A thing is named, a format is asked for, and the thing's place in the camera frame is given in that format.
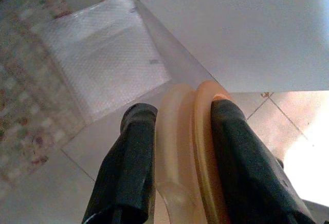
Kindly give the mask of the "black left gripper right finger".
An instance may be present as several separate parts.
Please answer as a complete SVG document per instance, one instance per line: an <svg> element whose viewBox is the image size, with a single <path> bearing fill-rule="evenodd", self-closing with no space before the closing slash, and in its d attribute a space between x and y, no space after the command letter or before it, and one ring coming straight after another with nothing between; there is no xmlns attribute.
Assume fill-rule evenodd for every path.
<svg viewBox="0 0 329 224"><path fill-rule="evenodd" d="M227 99L211 104L218 173L232 223L314 223L276 157Z"/></svg>

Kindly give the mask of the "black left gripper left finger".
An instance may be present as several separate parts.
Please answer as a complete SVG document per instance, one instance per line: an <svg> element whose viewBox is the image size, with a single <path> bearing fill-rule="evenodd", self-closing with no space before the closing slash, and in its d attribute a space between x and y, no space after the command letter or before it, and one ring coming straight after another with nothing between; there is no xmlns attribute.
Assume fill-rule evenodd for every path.
<svg viewBox="0 0 329 224"><path fill-rule="evenodd" d="M157 108L137 103L124 113L120 135L102 161L82 223L146 223L154 203Z"/></svg>

